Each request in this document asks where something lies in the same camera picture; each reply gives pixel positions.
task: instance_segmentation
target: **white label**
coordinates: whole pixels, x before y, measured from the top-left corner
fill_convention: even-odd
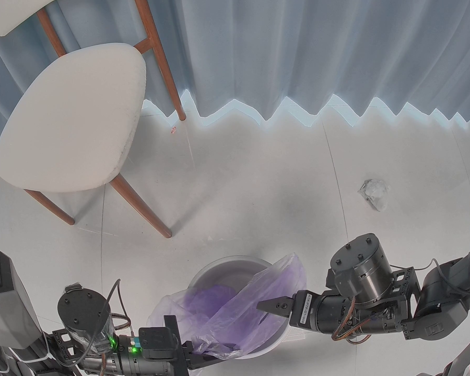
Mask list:
[[[305,306],[303,307],[303,311],[301,312],[301,319],[299,321],[301,324],[306,323],[306,318],[308,317],[308,311],[310,310],[311,302],[312,302],[312,294],[306,294]]]

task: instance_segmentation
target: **bucket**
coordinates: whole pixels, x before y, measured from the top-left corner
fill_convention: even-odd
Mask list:
[[[263,259],[253,258],[252,256],[228,256],[218,259],[204,267],[191,280],[188,288],[207,289],[219,284],[232,287],[239,293],[249,284],[254,274],[263,271],[271,265],[271,263]],[[284,323],[263,345],[260,345],[254,351],[237,359],[247,360],[269,353],[286,338],[290,330],[291,326],[289,322]]]

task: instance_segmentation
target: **wooden chair frame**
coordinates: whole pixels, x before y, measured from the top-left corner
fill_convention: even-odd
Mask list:
[[[174,79],[172,78],[169,64],[165,57],[164,49],[158,36],[155,22],[153,21],[153,16],[151,15],[148,0],[134,1],[136,2],[139,16],[141,17],[141,21],[143,22],[144,29],[146,31],[146,38],[138,42],[134,47],[136,47],[141,54],[147,52],[150,49],[153,50],[153,53],[155,54],[155,59],[157,60],[158,67],[160,68],[160,72],[162,73],[165,86],[167,87],[167,91],[169,91],[169,95],[171,97],[174,108],[176,109],[179,119],[183,121],[186,119],[186,115],[181,105],[181,100],[179,98]],[[54,29],[52,22],[50,21],[49,15],[47,14],[45,7],[37,12],[37,16],[57,55],[59,57],[65,55],[66,50],[64,49],[63,44],[61,43],[61,40],[59,39],[59,36],[57,35],[56,30]],[[136,191],[132,189],[132,187],[127,183],[127,181],[125,180],[125,178],[122,177],[121,174],[118,174],[112,181],[110,181],[110,184],[129,204],[131,204],[134,209],[139,212],[139,214],[141,214],[141,216],[143,216],[165,238],[169,238],[172,236],[172,233],[167,228],[167,226],[162,222],[162,220],[160,220],[156,216],[156,214],[143,201],[143,199],[141,199],[141,197],[136,193]],[[37,202],[49,209],[52,213],[54,213],[63,221],[67,222],[69,225],[72,226],[73,224],[75,224],[75,219],[73,217],[69,216],[66,212],[60,209],[43,193],[30,190],[25,191],[29,193]]]

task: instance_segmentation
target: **purple plastic bag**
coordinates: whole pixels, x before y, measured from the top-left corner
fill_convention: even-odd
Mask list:
[[[215,285],[163,297],[148,318],[148,327],[162,327],[163,315],[176,315],[181,340],[191,340],[195,354],[238,358],[264,344],[288,321],[257,310],[257,303],[292,297],[305,288],[305,269],[298,256],[290,254],[257,273],[238,294]]]

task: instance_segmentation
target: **gray curtain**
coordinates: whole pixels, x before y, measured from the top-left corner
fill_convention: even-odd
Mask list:
[[[232,99],[268,119],[286,96],[316,114],[332,94],[362,115],[373,97],[470,120],[470,0],[149,0],[181,94],[201,116]],[[144,39],[133,0],[57,0],[68,51]],[[0,38],[0,132],[56,58],[36,16]],[[146,98],[173,106],[151,52]]]

